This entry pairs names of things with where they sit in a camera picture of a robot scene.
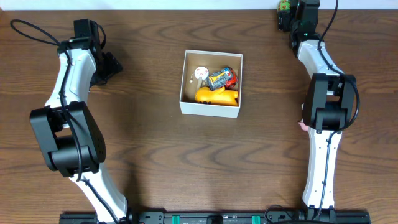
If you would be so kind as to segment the green polyhedral die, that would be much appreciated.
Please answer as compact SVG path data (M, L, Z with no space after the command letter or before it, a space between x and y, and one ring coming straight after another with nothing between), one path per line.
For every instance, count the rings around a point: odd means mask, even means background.
M277 12L290 12L290 0L280 0Z

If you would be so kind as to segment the grey toy car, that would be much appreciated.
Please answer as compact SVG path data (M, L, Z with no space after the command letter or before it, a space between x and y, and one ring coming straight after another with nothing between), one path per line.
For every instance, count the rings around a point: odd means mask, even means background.
M237 84L238 77L231 67L226 67L207 77L206 82L211 90L222 87L230 90Z

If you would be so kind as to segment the white pellet drum toy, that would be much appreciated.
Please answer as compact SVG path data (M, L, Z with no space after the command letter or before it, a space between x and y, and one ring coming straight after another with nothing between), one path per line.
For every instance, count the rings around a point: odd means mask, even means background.
M193 78L197 80L196 90L201 88L203 82L209 76L209 70L206 67L197 67L195 71L191 74L189 83L193 83Z

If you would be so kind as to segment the orange duck toy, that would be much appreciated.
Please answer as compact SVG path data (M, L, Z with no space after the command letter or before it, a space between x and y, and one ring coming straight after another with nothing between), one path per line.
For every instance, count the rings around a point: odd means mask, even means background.
M198 103L238 106L238 91L228 90L225 87L211 90L209 87L202 87L195 93L195 101Z

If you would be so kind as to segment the pink planet figure toy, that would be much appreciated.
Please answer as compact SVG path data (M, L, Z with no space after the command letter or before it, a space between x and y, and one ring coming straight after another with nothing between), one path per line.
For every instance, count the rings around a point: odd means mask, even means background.
M298 122L298 124L300 125L300 127L301 127L301 129L302 129L303 131L308 132L309 127L308 127L307 125L304 124L304 122L303 122L302 119Z

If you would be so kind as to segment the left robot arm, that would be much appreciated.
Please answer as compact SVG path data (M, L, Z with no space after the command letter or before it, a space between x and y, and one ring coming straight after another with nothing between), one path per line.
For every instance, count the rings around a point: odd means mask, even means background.
M131 223L127 198L104 164L104 137L86 104L102 48L94 37L59 43L55 87L45 106L31 111L30 124L47 167L83 191L96 210L97 223Z

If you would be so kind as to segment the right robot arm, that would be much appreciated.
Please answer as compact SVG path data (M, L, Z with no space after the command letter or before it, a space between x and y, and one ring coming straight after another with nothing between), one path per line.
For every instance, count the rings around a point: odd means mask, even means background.
M303 203L310 219L320 219L332 210L336 152L343 131L358 117L359 91L354 75L347 75L332 61L316 32L320 2L281 1L277 8L278 28L289 33L289 45L305 66L310 85L302 105L302 127L308 131L310 157Z

